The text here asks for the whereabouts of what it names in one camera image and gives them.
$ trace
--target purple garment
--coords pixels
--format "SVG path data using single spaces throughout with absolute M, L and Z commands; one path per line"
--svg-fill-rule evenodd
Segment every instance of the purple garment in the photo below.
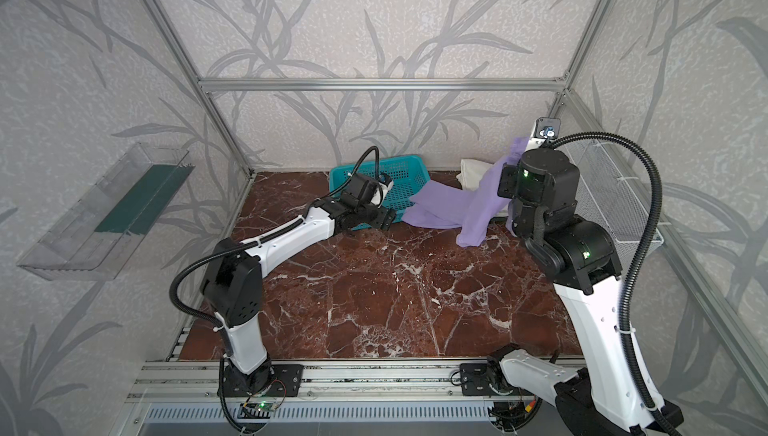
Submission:
M 479 246 L 485 240 L 491 218 L 509 203 L 500 198 L 498 180 L 504 163 L 517 164 L 528 138 L 516 138 L 509 154 L 499 159 L 483 175 L 477 191 L 464 191 L 427 181 L 424 187 L 411 196 L 415 204 L 406 209 L 402 219 L 412 226 L 430 229 L 462 228 L 456 236 L 456 244 L 462 248 Z

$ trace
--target metal beam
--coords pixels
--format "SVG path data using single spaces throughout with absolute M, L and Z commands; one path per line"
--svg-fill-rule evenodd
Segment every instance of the metal beam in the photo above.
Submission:
M 181 43 L 181 39 L 178 37 L 175 29 L 173 28 L 173 25 L 170 23 L 168 14 L 165 13 L 160 0 L 140 0 L 140 2 L 144 8 L 147 9 L 149 17 L 158 28 L 158 31 L 168 46 L 170 53 L 176 59 L 176 62 L 181 68 L 181 72 L 184 74 L 184 77 L 187 79 L 187 82 L 190 84 L 190 87 L 194 91 L 195 95 L 197 95 L 198 102 L 201 106 L 203 106 L 205 112 L 208 114 L 208 117 L 210 117 L 210 120 L 214 124 L 216 131 L 224 140 L 226 147 L 229 148 L 229 150 L 232 152 L 232 155 L 237 161 L 237 164 L 246 174 L 250 175 L 250 165 L 244 153 L 237 145 L 234 136 L 229 130 L 229 126 L 227 126 L 224 118 L 221 116 L 221 114 L 219 114 L 213 99 L 211 99 L 209 95 L 200 89 L 200 86 L 197 84 L 199 76 L 197 75 L 197 71 L 195 70 L 192 63 L 192 58 L 184 49 L 184 46 Z
M 571 111 L 576 122 L 584 131 L 604 131 L 597 119 L 584 104 L 581 97 L 572 89 L 565 90 L 564 107 Z M 650 207 L 650 193 L 635 176 L 634 170 L 618 149 L 609 144 L 605 150 L 616 163 L 619 171 L 638 195 L 646 209 Z M 717 334 L 725 350 L 742 371 L 746 383 L 750 385 L 763 406 L 768 410 L 768 355 L 757 342 L 736 311 L 728 304 L 723 293 L 701 266 L 696 255 L 680 233 L 672 225 L 660 225 L 659 232 L 664 237 L 664 255 L 674 269 L 680 282 L 694 297 L 706 321 Z
M 225 91 L 562 91 L 562 78 L 202 78 Z
M 597 40 L 600 30 L 603 28 L 605 21 L 608 19 L 608 14 L 613 8 L 616 0 L 598 0 L 592 10 L 592 15 L 587 22 L 587 26 L 584 28 L 584 32 L 581 34 L 578 46 L 574 52 L 571 62 L 568 64 L 568 68 L 565 70 L 564 88 L 572 89 L 576 83 L 576 78 L 581 72 L 581 68 L 584 67 L 584 63 L 587 62 L 589 51 L 592 49 L 594 42 Z M 563 93 L 560 92 L 554 99 L 554 104 L 549 110 L 547 117 L 555 117 L 555 113 L 558 107 L 562 105 Z

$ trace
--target white wire mesh basket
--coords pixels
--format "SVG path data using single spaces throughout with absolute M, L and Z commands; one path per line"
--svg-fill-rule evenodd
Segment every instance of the white wire mesh basket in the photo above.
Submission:
M 622 274 L 626 273 L 638 249 L 645 229 L 648 211 L 621 174 L 614 160 L 606 153 L 605 144 L 595 139 L 569 143 L 561 147 L 581 172 L 576 190 L 576 214 L 597 222 L 616 244 Z M 656 231 L 648 253 L 664 243 Z

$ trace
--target leaf pattern wallpaper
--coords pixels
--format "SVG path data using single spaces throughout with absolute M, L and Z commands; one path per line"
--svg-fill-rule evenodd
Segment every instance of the leaf pattern wallpaper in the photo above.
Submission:
M 473 78 L 562 76 L 596 0 L 162 1 L 206 77 Z M 497 159 L 552 96 L 233 92 L 216 103 L 254 167 L 330 169 L 373 143 L 456 168 Z
M 764 2 L 617 0 L 576 89 L 606 130 L 653 155 L 665 213 L 768 351 Z M 687 434 L 768 434 L 766 408 L 666 261 L 643 279 L 633 322 L 660 390 L 689 408 Z
M 246 172 L 139 0 L 0 0 L 0 67 L 0 434 L 107 434 L 178 334 L 170 279 L 225 236 Z M 118 277 L 16 267 L 136 142 L 189 149 L 195 169 Z

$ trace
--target red marble surface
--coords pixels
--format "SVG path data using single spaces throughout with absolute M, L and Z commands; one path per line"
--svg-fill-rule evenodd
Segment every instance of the red marble surface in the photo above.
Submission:
M 455 172 L 432 172 L 455 185 Z M 233 239 L 298 215 L 328 190 L 327 173 L 258 175 Z M 478 248 L 459 229 L 365 229 L 320 242 L 264 280 L 259 321 L 273 359 L 485 356 L 509 342 L 532 354 L 581 354 L 552 285 L 503 224 Z M 210 325 L 192 327 L 181 359 L 221 354 Z

